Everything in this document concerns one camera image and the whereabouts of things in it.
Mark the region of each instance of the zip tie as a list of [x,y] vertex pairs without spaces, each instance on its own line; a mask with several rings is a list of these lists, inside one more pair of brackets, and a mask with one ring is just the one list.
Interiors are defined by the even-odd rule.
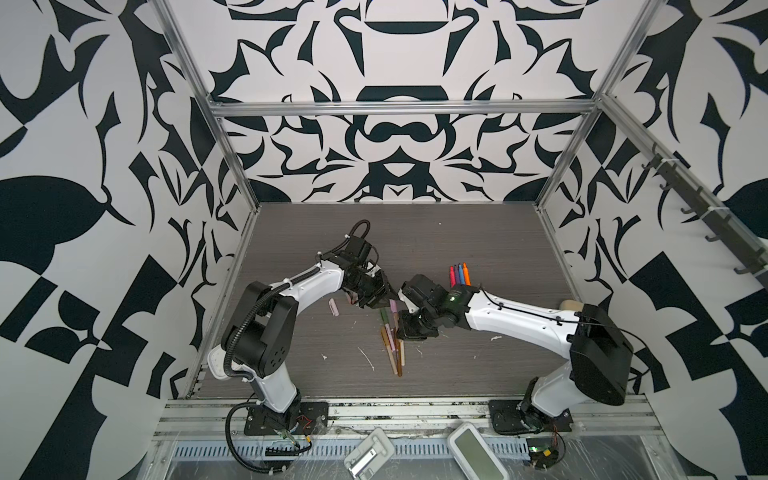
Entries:
[[709,212],[713,212],[715,210],[730,210],[730,208],[728,208],[728,207],[707,207],[707,211],[699,216],[699,220],[702,220],[704,217],[706,217],[708,215]]

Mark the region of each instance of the gray wood grain tabletop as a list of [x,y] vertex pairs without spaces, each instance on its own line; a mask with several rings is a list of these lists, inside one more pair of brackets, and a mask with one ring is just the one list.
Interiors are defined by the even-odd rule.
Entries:
[[[379,265],[396,290],[417,273],[449,286],[449,266],[466,262],[472,285],[503,298],[557,307],[570,297],[530,204],[264,204],[226,318],[248,283],[272,283],[309,268],[318,250],[337,245],[362,218],[371,221],[366,239],[379,250]],[[329,310],[329,298],[336,300],[338,317]],[[521,340],[454,328],[406,343],[406,367],[397,377],[381,325],[378,311],[349,305],[343,293],[304,310],[286,360],[302,395],[514,395],[565,361]],[[201,399],[252,392],[241,382],[210,375],[201,384]]]

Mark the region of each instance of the marker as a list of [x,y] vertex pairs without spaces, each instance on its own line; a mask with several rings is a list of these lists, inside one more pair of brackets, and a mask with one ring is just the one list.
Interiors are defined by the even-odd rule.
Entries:
[[472,284],[469,282],[469,269],[467,269],[467,264],[466,264],[466,263],[464,264],[464,270],[463,270],[463,273],[464,273],[464,280],[467,282],[467,285],[472,285]]

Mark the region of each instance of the black and white patterned wall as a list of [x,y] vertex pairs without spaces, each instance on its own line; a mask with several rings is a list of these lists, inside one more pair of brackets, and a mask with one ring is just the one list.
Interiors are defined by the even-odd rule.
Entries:
[[248,211],[150,5],[3,2],[3,478],[137,473]]
[[[590,98],[641,0],[172,0],[215,101]],[[575,114],[230,118],[261,201],[535,200]]]
[[[616,92],[768,237],[768,5],[670,0]],[[690,475],[768,475],[768,292],[605,116],[547,205],[578,289],[644,339],[631,376]]]

